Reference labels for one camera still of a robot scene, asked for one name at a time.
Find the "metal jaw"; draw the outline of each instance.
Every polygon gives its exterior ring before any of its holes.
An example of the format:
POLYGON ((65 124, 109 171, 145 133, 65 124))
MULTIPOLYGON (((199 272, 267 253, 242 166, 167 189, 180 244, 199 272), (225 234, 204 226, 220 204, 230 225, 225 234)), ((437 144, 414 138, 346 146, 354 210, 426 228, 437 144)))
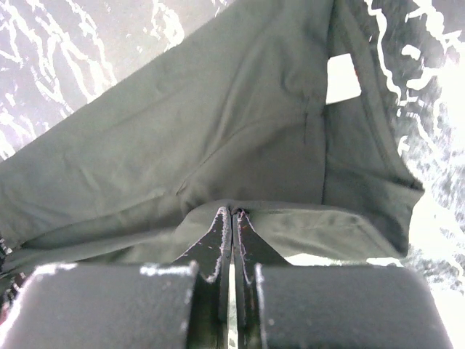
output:
POLYGON ((296 267, 219 208, 170 265, 48 265, 29 277, 2 348, 227 348, 235 265, 238 347, 452 348, 426 283, 404 268, 296 267))

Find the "white patch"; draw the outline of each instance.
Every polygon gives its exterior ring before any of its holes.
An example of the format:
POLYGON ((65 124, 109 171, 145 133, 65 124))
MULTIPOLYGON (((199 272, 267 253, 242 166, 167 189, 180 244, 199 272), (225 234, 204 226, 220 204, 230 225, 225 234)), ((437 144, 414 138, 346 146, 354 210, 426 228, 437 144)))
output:
MULTIPOLYGON (((259 301, 260 321, 264 321, 264 293, 263 293, 264 277, 262 273, 262 265, 260 263, 257 263, 255 265, 255 276, 256 276, 256 293, 257 293, 257 298, 259 301)), ((260 330, 260 337, 262 338, 262 348, 267 349, 268 348, 267 333, 264 329, 264 326, 262 326, 260 330)))
POLYGON ((404 151, 407 152, 410 150, 410 146, 405 143, 407 139, 408 136, 402 136, 399 140, 399 146, 397 147, 397 153, 399 156, 401 156, 404 151))
MULTIPOLYGON (((444 66, 439 69, 437 80, 441 86, 441 96, 438 98, 433 108, 433 115, 437 118, 440 115, 440 106, 444 105, 448 111, 448 126, 455 129, 457 135, 465 135, 465 97, 463 85, 465 81, 465 58, 458 63, 447 59, 444 66)), ((464 149, 463 140, 458 140, 456 147, 462 151, 464 149)))
POLYGON ((153 0, 151 22, 153 29, 150 31, 150 35, 160 40, 163 34, 168 40, 165 51, 181 44, 184 40, 184 29, 177 13, 159 2, 159 0, 153 0), (163 20, 163 25, 160 24, 160 18, 163 20))
MULTIPOLYGON (((25 139, 35 139, 36 133, 34 129, 31 129, 31 122, 29 121, 29 130, 25 129, 21 125, 19 125, 13 115, 5 108, 2 107, 0 110, 0 124, 4 126, 11 127, 13 131, 15 131, 19 140, 25 139)), ((15 149, 13 144, 8 142, 7 136, 0 130, 0 155, 3 159, 8 159, 10 156, 15 154, 15 149)))
POLYGON ((16 105, 15 98, 11 93, 5 93, 5 98, 7 99, 8 103, 14 107, 16 105))
POLYGON ((459 281, 465 284, 464 269, 454 258, 465 254, 465 235, 452 212, 436 203, 428 188, 413 208, 409 234, 414 246, 428 257, 449 262, 457 270, 459 281), (448 237, 439 233, 441 228, 449 231, 448 237))
POLYGON ((313 254, 300 253, 294 256, 286 257, 287 260, 292 265, 299 266, 311 266, 311 265, 343 265, 344 262, 341 260, 332 260, 331 258, 315 256, 313 254))
POLYGON ((378 52, 380 68, 384 76, 386 76, 387 78, 387 82, 386 82, 387 89, 397 95, 397 102, 399 102, 402 96, 402 91, 400 90, 399 86, 396 85, 394 81, 392 80, 392 72, 386 67, 386 63, 384 62, 382 41, 383 41, 384 35, 386 34, 387 19, 383 15, 383 12, 381 11, 381 9, 373 9, 373 0, 364 0, 364 1, 368 5, 368 14, 370 16, 374 16, 376 18, 376 22, 378 23, 379 36, 378 36, 378 42, 376 43, 376 50, 378 52))
MULTIPOLYGON (((226 248, 226 244, 229 242, 229 241, 226 240, 226 233, 227 233, 227 228, 228 228, 227 218, 229 217, 228 211, 227 211, 227 209, 225 207, 220 207, 218 209, 217 216, 219 214, 221 214, 223 216, 223 229, 222 229, 222 232, 221 232, 222 239, 221 239, 221 246, 219 247, 219 250, 221 251, 221 253, 217 258, 217 263, 215 265, 215 271, 213 272, 213 274, 211 274, 206 279, 206 281, 209 282, 210 284, 213 283, 217 279, 217 277, 219 275, 219 272, 221 270, 223 251, 226 248)), ((213 223, 211 224, 210 228, 207 231, 210 231, 213 228, 213 224, 214 224, 214 221, 213 221, 213 223)))
POLYGON ((445 170, 447 168, 447 164, 441 159, 441 151, 434 143, 434 141, 431 139, 431 137, 428 135, 428 132, 423 127, 423 124, 421 123, 420 115, 417 113, 407 113, 407 117, 414 119, 416 121, 416 128, 418 130, 418 134, 420 137, 423 139, 423 141, 428 145, 429 149, 433 153, 432 160, 436 162, 436 164, 442 169, 445 170))
POLYGON ((432 295, 453 347, 465 348, 465 297, 458 292, 434 289, 432 295))
POLYGON ((60 115, 63 119, 66 119, 68 117, 68 114, 63 109, 60 110, 60 115))
POLYGON ((187 331, 187 328, 188 328, 188 327, 189 327, 189 325, 188 325, 187 321, 183 321, 183 322, 181 323, 181 327, 179 328, 179 330, 180 330, 182 333, 184 333, 184 332, 187 331))
POLYGON ((341 102, 362 94, 354 63, 349 53, 328 60, 326 104, 341 102))
POLYGON ((34 139, 37 138, 36 131, 34 130, 34 126, 32 125, 32 121, 28 118, 26 118, 24 115, 20 115, 20 119, 22 122, 24 122, 28 128, 29 128, 29 134, 32 135, 34 139))
MULTIPOLYGON (((217 0, 211 0, 211 3, 213 5, 216 5, 217 4, 217 0)), ((219 3, 223 6, 227 6, 227 0, 219 0, 219 3)))
POLYGON ((397 258, 368 258, 366 260, 368 264, 372 265, 381 265, 386 267, 388 265, 394 264, 396 267, 403 267, 402 263, 397 258))
POLYGON ((188 289, 186 291, 186 297, 184 299, 184 303, 189 304, 191 299, 192 299, 192 289, 188 289))
POLYGON ((158 264, 144 264, 139 270, 141 275, 146 276, 162 276, 162 275, 179 275, 179 276, 192 276, 191 267, 185 266, 171 266, 161 268, 158 264))
POLYGON ((423 67, 421 76, 417 79, 408 80, 406 87, 409 89, 416 89, 417 91, 420 89, 424 89, 427 86, 427 84, 431 81, 431 79, 434 76, 437 76, 439 72, 440 72, 440 69, 437 69, 437 68, 423 67))
POLYGON ((239 348, 238 312, 235 298, 235 267, 234 254, 231 256, 227 306, 227 342, 229 348, 239 348))
POLYGON ((50 263, 38 266, 34 272, 32 273, 31 277, 39 276, 39 275, 54 275, 59 270, 72 270, 78 266, 78 263, 50 263))
POLYGON ((419 100, 418 96, 410 96, 410 90, 407 90, 407 97, 404 100, 401 100, 399 102, 399 106, 405 107, 408 103, 414 103, 414 102, 420 103, 421 101, 419 100))
MULTIPOLYGON (((251 226, 252 230, 255 230, 254 227, 252 226, 252 223, 250 221, 250 219, 248 218, 248 216, 246 214, 241 214, 238 216, 238 225, 240 225, 240 221, 242 219, 246 219, 248 224, 251 226)), ((242 258, 242 260, 246 260, 247 259, 247 256, 246 256, 246 251, 243 247, 243 244, 242 244, 242 234, 238 234, 238 239, 239 239, 239 246, 241 246, 240 248, 240 258, 242 258)), ((245 280, 246 280, 246 283, 247 284, 251 284, 251 280, 248 278, 248 275, 247 275, 247 272, 246 270, 244 269, 243 272, 242 272, 245 280)))
POLYGON ((421 51, 412 45, 405 45, 400 53, 404 56, 410 56, 414 60, 419 60, 421 51))

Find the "gray-green fabric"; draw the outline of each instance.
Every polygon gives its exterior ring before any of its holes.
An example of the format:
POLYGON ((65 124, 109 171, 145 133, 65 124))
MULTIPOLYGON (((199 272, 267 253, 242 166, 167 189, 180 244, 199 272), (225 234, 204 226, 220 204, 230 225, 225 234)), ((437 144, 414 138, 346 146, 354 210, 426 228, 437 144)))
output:
POLYGON ((344 1, 238 0, 0 164, 4 276, 171 262, 221 206, 284 255, 405 254, 422 189, 380 83, 344 1), (347 52, 363 94, 325 106, 328 57, 347 52))

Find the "cloth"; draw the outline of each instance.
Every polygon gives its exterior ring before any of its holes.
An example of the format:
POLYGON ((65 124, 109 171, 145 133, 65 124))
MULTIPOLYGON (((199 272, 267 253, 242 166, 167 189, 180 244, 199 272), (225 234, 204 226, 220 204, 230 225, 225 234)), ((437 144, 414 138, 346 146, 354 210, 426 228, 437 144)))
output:
POLYGON ((171 262, 221 206, 284 255, 404 255, 423 190, 383 83, 345 1, 238 0, 0 164, 1 288, 47 262, 171 262), (344 53, 362 95, 326 105, 344 53))

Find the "seam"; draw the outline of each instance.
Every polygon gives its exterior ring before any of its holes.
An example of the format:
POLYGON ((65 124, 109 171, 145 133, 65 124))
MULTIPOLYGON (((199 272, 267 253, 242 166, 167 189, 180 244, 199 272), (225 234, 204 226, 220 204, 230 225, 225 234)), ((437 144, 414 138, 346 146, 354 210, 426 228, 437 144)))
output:
POLYGON ((302 104, 301 114, 304 116, 304 147, 307 147, 307 125, 308 125, 308 110, 310 104, 310 96, 307 97, 305 103, 302 104))
MULTIPOLYGON (((342 7, 342 9, 346 13, 349 13, 349 9, 347 8, 347 5, 344 3, 344 1, 339 1, 338 5, 339 7, 342 7)), ((359 45, 355 45, 357 46, 355 49, 354 43, 353 43, 354 40, 353 38, 349 37, 350 35, 349 31, 358 32, 360 31, 360 29, 358 28, 357 23, 354 23, 354 19, 352 16, 341 14, 341 10, 336 11, 336 15, 339 18, 339 21, 335 23, 335 26, 339 28, 337 32, 343 38, 344 43, 348 45, 348 47, 350 48, 351 54, 354 57, 354 65, 357 71, 357 75, 359 76, 359 79, 362 82, 362 86, 371 85, 370 82, 367 82, 367 81, 370 81, 370 80, 376 81, 375 82, 376 91, 371 91, 371 89, 368 89, 368 92, 364 91, 364 93, 361 94, 360 98, 363 102, 363 109, 365 111, 365 120, 368 122, 370 130, 375 135, 375 137, 373 137, 373 140, 376 144, 376 147, 378 149, 378 152, 381 158, 383 159, 384 166, 389 170, 390 174, 394 175, 395 177, 399 177, 399 172, 402 173, 402 175, 405 173, 407 176, 409 176, 409 181, 408 181, 409 186, 412 186, 413 184, 416 183, 415 177, 411 174, 410 170, 403 163, 402 159, 399 158, 398 159, 399 161, 395 161, 392 158, 392 155, 387 150, 387 148, 390 147, 390 145, 386 144, 385 136, 383 136, 380 133, 379 125, 376 124, 376 120, 373 120, 373 115, 375 114, 375 112, 376 112, 376 115, 381 114, 379 115, 379 117, 384 118, 384 120, 387 119, 387 115, 385 111, 384 102, 382 101, 381 97, 378 96, 376 93, 378 91, 378 83, 377 83, 376 77, 372 76, 373 75, 372 71, 374 70, 373 60, 371 56, 368 56, 369 59, 364 60, 366 64, 365 65, 361 64, 361 60, 363 60, 363 53, 365 53, 366 48, 363 46, 363 44, 359 44, 359 45), (374 110, 373 106, 370 103, 370 100, 375 101, 379 105, 382 105, 382 108, 377 108, 376 110, 374 110)), ((392 138, 389 125, 387 124, 386 126, 387 126, 387 130, 389 131, 389 137, 392 138)))

